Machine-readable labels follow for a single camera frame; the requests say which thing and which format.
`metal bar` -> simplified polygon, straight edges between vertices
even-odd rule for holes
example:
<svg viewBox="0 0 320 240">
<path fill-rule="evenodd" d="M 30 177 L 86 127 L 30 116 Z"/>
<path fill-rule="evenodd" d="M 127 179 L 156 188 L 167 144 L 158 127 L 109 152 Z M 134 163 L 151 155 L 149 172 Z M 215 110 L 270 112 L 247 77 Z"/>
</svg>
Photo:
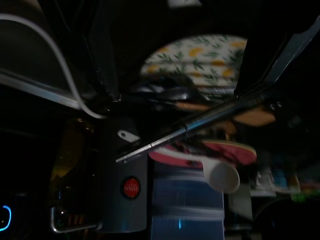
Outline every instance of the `metal bar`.
<svg viewBox="0 0 320 240">
<path fill-rule="evenodd" d="M 78 226 L 57 227 L 56 226 L 56 208 L 52 207 L 50 212 L 50 227 L 56 234 L 66 234 L 70 232 L 80 231 L 84 229 L 97 229 L 97 224 L 83 224 Z"/>
<path fill-rule="evenodd" d="M 56 102 L 61 105 L 65 105 L 73 109 L 80 109 L 78 102 L 70 92 L 59 92 L 52 89 L 46 89 L 43 86 L 2 73 L 0 73 L 0 84 Z"/>
<path fill-rule="evenodd" d="M 176 125 L 176 129 L 156 134 L 156 137 L 145 142 L 136 141 L 129 150 L 121 151 L 117 157 L 117 163 L 127 163 L 144 152 L 149 152 L 166 144 L 180 140 L 186 136 L 190 137 L 197 131 L 204 129 L 214 123 L 223 121 L 228 117 L 240 114 L 264 102 L 266 96 L 263 93 L 255 93 L 233 99 L 224 104 L 215 106 L 208 111 L 200 113 L 190 119 Z"/>
</svg>

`red logo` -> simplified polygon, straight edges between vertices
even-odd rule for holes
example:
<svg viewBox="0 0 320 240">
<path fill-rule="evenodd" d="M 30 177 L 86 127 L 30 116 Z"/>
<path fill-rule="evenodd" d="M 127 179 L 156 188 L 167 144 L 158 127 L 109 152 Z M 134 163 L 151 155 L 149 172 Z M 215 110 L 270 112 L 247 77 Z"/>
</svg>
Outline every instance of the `red logo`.
<svg viewBox="0 0 320 240">
<path fill-rule="evenodd" d="M 123 183 L 123 193 L 130 199 L 136 198 L 140 193 L 140 183 L 138 179 L 133 176 L 127 178 Z"/>
</svg>

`blue led ring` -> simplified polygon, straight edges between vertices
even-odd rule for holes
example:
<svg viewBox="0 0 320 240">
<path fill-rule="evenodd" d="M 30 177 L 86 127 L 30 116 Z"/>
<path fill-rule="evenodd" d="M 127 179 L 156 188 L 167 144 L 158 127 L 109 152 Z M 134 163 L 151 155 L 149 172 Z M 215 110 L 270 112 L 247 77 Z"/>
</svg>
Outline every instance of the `blue led ring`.
<svg viewBox="0 0 320 240">
<path fill-rule="evenodd" d="M 11 223 L 11 209 L 10 209 L 10 207 L 4 205 L 3 208 L 7 209 L 9 211 L 9 221 L 8 221 L 8 224 L 4 228 L 0 228 L 0 232 L 6 230 Z"/>
</svg>

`metal handle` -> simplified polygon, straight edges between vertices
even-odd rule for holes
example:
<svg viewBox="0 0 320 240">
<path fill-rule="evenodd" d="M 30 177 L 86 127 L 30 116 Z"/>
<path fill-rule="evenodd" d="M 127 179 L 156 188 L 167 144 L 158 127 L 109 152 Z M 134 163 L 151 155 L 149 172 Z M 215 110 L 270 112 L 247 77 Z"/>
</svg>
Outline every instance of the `metal handle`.
<svg viewBox="0 0 320 240">
<path fill-rule="evenodd" d="M 97 229 L 98 224 L 82 224 L 78 226 L 69 226 L 69 227 L 57 227 L 56 226 L 56 207 L 52 207 L 50 211 L 50 227 L 53 232 L 56 234 L 65 234 L 75 231 L 80 231 L 84 229 Z"/>
</svg>

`yellow flower pattern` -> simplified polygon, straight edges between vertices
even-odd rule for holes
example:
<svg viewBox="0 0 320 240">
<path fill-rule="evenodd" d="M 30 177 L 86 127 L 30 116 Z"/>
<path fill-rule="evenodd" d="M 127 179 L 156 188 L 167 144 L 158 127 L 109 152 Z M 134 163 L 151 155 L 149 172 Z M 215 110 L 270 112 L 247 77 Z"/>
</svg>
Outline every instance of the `yellow flower pattern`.
<svg viewBox="0 0 320 240">
<path fill-rule="evenodd" d="M 234 73 L 234 70 L 232 68 L 228 68 L 227 70 L 223 71 L 222 76 L 223 77 L 230 77 Z"/>
<path fill-rule="evenodd" d="M 246 45 L 247 45 L 246 41 L 235 41 L 235 42 L 231 43 L 231 46 L 237 47 L 237 48 L 243 48 Z"/>
<path fill-rule="evenodd" d="M 226 65 L 225 62 L 222 61 L 222 60 L 214 60 L 214 61 L 211 62 L 211 64 L 213 66 L 224 66 L 224 65 Z"/>
<path fill-rule="evenodd" d="M 199 53 L 203 52 L 204 50 L 201 47 L 195 47 L 189 51 L 189 56 L 190 57 L 195 57 Z"/>
<path fill-rule="evenodd" d="M 151 65 L 148 67 L 147 72 L 148 74 L 153 74 L 158 68 L 158 65 Z"/>
</svg>

